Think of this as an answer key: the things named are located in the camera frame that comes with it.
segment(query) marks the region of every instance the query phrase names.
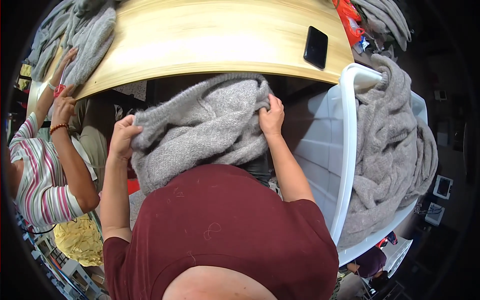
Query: fuzzy gray sweater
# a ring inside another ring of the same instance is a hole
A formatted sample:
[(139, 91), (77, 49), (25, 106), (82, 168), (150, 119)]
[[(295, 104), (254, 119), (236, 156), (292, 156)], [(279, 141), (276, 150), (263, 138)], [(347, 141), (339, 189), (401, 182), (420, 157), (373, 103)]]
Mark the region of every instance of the fuzzy gray sweater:
[(368, 25), (378, 33), (391, 32), (400, 48), (407, 50), (412, 41), (407, 21), (393, 0), (352, 0), (360, 5), (367, 16)]
[(65, 70), (64, 84), (84, 84), (113, 41), (114, 5), (115, 0), (60, 2), (38, 28), (26, 59), (32, 65), (32, 79), (43, 81), (65, 33), (62, 58), (73, 47), (78, 48), (78, 53)]
[(145, 195), (203, 163), (240, 165), (267, 150), (257, 110), (269, 108), (260, 74), (227, 73), (135, 114), (132, 166)]
[[(382, 80), (356, 93), (355, 176), (339, 251), (385, 228), (400, 204), (409, 205), (425, 193), (438, 161), (428, 126), (421, 125), (417, 133), (408, 74), (378, 54), (372, 55), (372, 63)], [(425, 150), (418, 151), (418, 137)]]

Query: yellow cloth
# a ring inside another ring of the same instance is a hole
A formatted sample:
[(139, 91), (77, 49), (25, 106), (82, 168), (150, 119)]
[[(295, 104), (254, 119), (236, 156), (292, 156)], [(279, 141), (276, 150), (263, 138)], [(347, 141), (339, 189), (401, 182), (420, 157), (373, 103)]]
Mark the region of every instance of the yellow cloth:
[(57, 248), (82, 266), (103, 265), (103, 243), (94, 221), (87, 214), (55, 226)]
[[(32, 66), (22, 64), (22, 68), (20, 69), (20, 75), (23, 76), (28, 76), (30, 77), (32, 74)], [(19, 79), (18, 80), (18, 86), (20, 87), (20, 90), (23, 91), (28, 85), (28, 80), (26, 79)]]

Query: pink striped sleeve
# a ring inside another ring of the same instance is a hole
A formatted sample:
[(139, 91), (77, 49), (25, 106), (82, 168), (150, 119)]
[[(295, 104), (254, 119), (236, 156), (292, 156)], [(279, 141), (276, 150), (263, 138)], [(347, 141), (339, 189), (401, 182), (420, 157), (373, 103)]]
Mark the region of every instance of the pink striped sleeve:
[(13, 136), (13, 139), (10, 142), (10, 149), (12, 149), (21, 140), (35, 138), (37, 132), (38, 124), (36, 122), (36, 115), (34, 112), (32, 112)]
[(84, 214), (68, 185), (51, 187), (45, 190), (41, 203), (42, 208), (37, 210), (41, 215), (35, 216), (34, 219), (42, 220), (44, 224), (38, 225), (68, 222)]

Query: silver bracelet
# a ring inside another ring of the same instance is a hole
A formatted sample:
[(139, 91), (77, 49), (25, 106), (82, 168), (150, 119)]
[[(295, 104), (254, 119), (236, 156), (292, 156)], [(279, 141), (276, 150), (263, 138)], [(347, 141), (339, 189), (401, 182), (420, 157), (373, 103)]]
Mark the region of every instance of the silver bracelet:
[(57, 88), (56, 86), (53, 86), (50, 81), (48, 82), (48, 87), (52, 90), (52, 91), (55, 91), (55, 89)]

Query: purple shirt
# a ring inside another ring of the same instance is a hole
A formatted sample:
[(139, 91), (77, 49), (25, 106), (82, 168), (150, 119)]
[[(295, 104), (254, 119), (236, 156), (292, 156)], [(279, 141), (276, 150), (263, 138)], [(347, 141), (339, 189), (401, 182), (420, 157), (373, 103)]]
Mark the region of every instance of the purple shirt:
[(372, 277), (385, 266), (386, 261), (385, 253), (373, 246), (354, 260), (354, 263), (360, 266), (356, 274), (363, 278)]

